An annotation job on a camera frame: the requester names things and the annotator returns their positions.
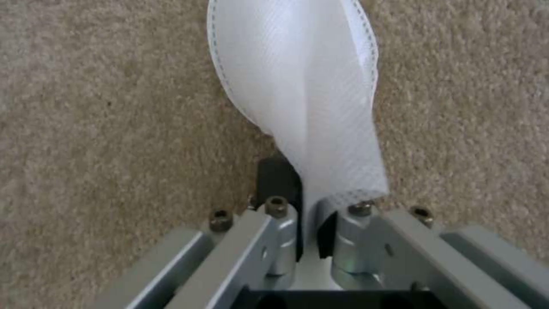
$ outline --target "metal linkage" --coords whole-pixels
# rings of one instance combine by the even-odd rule
[[[294,279],[295,258],[298,234],[298,213],[281,196],[268,198],[257,209],[271,215],[278,226],[278,255],[265,278],[265,289],[280,290],[290,287]]]
[[[437,233],[405,211],[350,217],[340,211],[334,267],[354,277],[374,276],[384,289],[429,288],[448,308],[527,308],[463,257]],[[348,284],[341,277],[338,283]],[[361,288],[372,289],[362,283]]]
[[[245,211],[166,308],[229,308],[243,287],[261,288],[278,255],[278,225]]]
[[[204,233],[178,228],[103,292],[93,308],[163,307],[213,249]]]
[[[474,225],[442,239],[532,308],[549,308],[549,270],[496,234]]]

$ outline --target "carpet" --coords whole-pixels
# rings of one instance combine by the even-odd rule
[[[549,3],[364,0],[391,195],[549,262]],[[206,0],[0,0],[0,306],[84,307],[170,229],[242,211],[273,142]]]

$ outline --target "bolt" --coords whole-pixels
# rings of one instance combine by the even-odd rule
[[[288,201],[282,196],[269,197],[265,201],[265,213],[277,219],[286,217]]]
[[[347,211],[353,216],[367,217],[372,214],[372,207],[374,206],[373,201],[363,201],[347,207]]]
[[[414,206],[410,208],[410,214],[414,216],[416,219],[418,219],[423,225],[425,225],[428,228],[433,227],[433,223],[435,221],[433,214],[431,211],[425,207],[420,206]]]
[[[228,231],[232,226],[232,212],[225,209],[215,209],[210,212],[210,230],[220,233]]]

